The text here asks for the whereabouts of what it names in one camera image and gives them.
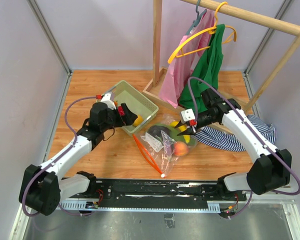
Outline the fake yellow orange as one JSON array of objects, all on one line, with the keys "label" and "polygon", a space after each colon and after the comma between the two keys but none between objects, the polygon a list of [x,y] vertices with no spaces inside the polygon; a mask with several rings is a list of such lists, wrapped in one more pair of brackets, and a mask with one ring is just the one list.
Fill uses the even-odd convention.
[{"label": "fake yellow orange", "polygon": [[143,122],[143,117],[141,116],[141,115],[138,115],[137,116],[137,118],[136,118],[136,120],[133,122],[133,126],[134,127],[137,127],[137,126],[139,126],[142,122]]}]

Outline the fake purple eggplant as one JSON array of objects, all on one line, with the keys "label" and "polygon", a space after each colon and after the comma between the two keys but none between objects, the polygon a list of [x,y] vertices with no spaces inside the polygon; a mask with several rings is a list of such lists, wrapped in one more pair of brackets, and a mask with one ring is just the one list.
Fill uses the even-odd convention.
[{"label": "fake purple eggplant", "polygon": [[163,132],[167,136],[171,135],[171,130],[168,127],[162,125],[152,125],[146,132],[152,137],[156,138],[158,141],[163,140]]}]

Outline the clear zip top bag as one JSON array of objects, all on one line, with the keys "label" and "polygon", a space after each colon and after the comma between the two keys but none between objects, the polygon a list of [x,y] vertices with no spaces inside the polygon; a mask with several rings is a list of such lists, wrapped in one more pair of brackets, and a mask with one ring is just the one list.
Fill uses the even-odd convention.
[{"label": "clear zip top bag", "polygon": [[[173,121],[179,120],[170,114],[164,114],[162,118],[155,122],[154,124],[147,127],[145,130],[142,130],[139,133],[133,134],[132,137],[146,162],[154,168],[160,175],[161,178],[166,178],[171,172],[174,165],[177,164],[180,160],[184,159],[185,156],[177,157],[174,155],[174,143],[173,144],[164,144],[156,138],[152,137],[147,133],[147,130],[156,124],[165,124],[168,125]],[[196,147],[188,147],[188,154]]]}]

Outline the fake red apple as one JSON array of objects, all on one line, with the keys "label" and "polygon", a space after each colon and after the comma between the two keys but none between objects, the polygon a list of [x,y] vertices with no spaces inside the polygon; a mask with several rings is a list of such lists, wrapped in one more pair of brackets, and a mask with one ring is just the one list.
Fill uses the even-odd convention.
[{"label": "fake red apple", "polygon": [[120,116],[124,116],[125,115],[125,111],[123,109],[123,107],[120,105],[117,107],[118,113]]}]

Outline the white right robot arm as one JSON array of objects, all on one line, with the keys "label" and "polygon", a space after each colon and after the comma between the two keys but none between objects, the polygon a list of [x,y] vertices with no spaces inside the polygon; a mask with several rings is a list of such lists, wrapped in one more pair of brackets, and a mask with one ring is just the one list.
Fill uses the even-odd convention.
[{"label": "white right robot arm", "polygon": [[197,108],[189,108],[181,111],[178,125],[186,126],[181,135],[195,135],[212,123],[220,123],[231,131],[252,161],[248,172],[220,177],[217,196],[228,200],[235,191],[263,195],[288,185],[291,180],[291,153],[287,149],[278,149],[262,136],[233,98],[224,98],[214,88],[203,91],[201,96],[207,110],[198,112]]}]

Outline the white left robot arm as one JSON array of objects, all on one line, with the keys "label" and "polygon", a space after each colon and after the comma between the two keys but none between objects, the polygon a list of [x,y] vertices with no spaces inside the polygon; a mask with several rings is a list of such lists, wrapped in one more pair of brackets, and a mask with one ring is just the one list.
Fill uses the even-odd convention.
[{"label": "white left robot arm", "polygon": [[68,178],[65,174],[104,141],[106,131],[131,126],[137,117],[125,103],[113,109],[104,102],[94,103],[82,128],[63,150],[41,165],[31,164],[25,169],[19,193],[23,212],[30,217],[27,208],[31,208],[37,214],[48,216],[64,199],[76,194],[93,197],[97,193],[94,174],[79,171]]}]

